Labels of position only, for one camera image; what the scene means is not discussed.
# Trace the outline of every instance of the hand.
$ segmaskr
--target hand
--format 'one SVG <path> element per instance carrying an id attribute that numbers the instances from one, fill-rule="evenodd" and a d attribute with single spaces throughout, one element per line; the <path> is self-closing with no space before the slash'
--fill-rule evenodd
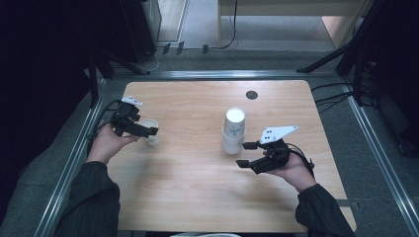
<path id="1" fill-rule="evenodd" d="M 108 123 L 100 129 L 96 136 L 86 162 L 100 161 L 107 165 L 109 160 L 124 146 L 138 140 L 139 137 L 134 135 L 117 136 L 111 124 Z"/>
<path id="2" fill-rule="evenodd" d="M 290 153 L 290 160 L 285 167 L 266 173 L 282 177 L 287 183 L 295 187 L 299 193 L 317 184 L 310 172 L 305 168 L 301 158 L 293 153 Z"/>

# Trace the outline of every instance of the wooden table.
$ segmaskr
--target wooden table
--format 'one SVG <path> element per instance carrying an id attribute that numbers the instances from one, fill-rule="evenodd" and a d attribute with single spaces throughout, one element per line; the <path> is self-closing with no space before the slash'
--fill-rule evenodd
<path id="1" fill-rule="evenodd" d="M 237 16 L 322 16 L 336 48 L 352 35 L 358 19 L 373 0 L 240 0 Z M 234 16 L 235 0 L 218 0 L 218 46 L 221 46 L 221 17 Z"/>
<path id="2" fill-rule="evenodd" d="M 246 98 L 258 93 L 256 100 Z M 265 126 L 298 125 L 285 142 L 315 163 L 316 180 L 332 196 L 347 199 L 308 84 L 305 81 L 133 82 L 125 96 L 143 102 L 141 119 L 157 119 L 161 142 L 126 146 L 109 164 L 121 188 L 121 230 L 198 232 L 304 232 L 294 218 L 296 190 L 281 178 L 255 175 L 221 148 L 225 112 L 246 113 L 245 141 Z M 341 207 L 355 230 L 350 207 Z"/>

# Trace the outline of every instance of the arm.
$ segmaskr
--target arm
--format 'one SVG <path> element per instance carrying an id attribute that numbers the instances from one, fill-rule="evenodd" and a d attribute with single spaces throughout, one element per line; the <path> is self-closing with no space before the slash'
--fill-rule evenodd
<path id="1" fill-rule="evenodd" d="M 267 173 L 283 178 L 299 192 L 295 218 L 313 236 L 355 236 L 336 199 L 316 183 L 297 155 L 291 153 L 285 167 Z"/>
<path id="2" fill-rule="evenodd" d="M 135 136 L 116 136 L 107 124 L 96 137 L 87 161 L 71 184 L 67 207 L 55 236 L 117 236 L 120 189 L 108 176 L 109 160 Z"/>

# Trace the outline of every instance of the cup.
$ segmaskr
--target cup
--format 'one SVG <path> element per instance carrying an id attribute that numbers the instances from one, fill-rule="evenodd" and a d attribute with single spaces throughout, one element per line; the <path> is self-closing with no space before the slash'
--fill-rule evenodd
<path id="1" fill-rule="evenodd" d="M 230 108 L 225 113 L 223 133 L 230 138 L 242 137 L 246 130 L 244 119 L 246 115 L 240 108 Z"/>
<path id="2" fill-rule="evenodd" d="M 153 118 L 146 118 L 146 119 L 140 121 L 139 124 L 140 125 L 143 125 L 145 127 L 148 127 L 148 128 L 150 128 L 150 127 L 157 127 L 158 128 L 158 122 L 157 122 L 157 120 L 155 120 Z M 157 145 L 160 142 L 160 140 L 161 140 L 161 137 L 160 137 L 160 134 L 159 133 L 160 132 L 157 131 L 157 134 L 156 135 L 149 135 L 146 138 L 144 137 L 145 138 L 145 142 L 148 145 L 150 145 L 150 146 Z"/>
<path id="3" fill-rule="evenodd" d="M 243 132 L 243 135 L 236 138 L 228 137 L 224 133 L 224 127 L 221 129 L 222 131 L 222 149 L 225 151 L 225 153 L 229 155 L 236 155 L 241 152 L 243 149 L 243 142 L 244 142 L 244 135 L 246 132 Z"/>

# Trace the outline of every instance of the black sleeve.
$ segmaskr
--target black sleeve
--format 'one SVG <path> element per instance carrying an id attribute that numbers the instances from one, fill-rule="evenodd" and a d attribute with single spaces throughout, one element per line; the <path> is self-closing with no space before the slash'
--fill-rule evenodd
<path id="1" fill-rule="evenodd" d="M 82 165 L 71 184 L 68 205 L 55 236 L 117 236 L 120 188 L 101 162 Z"/>
<path id="2" fill-rule="evenodd" d="M 312 236 L 355 236 L 336 199 L 320 185 L 301 192 L 298 200 L 296 221 L 306 226 Z"/>

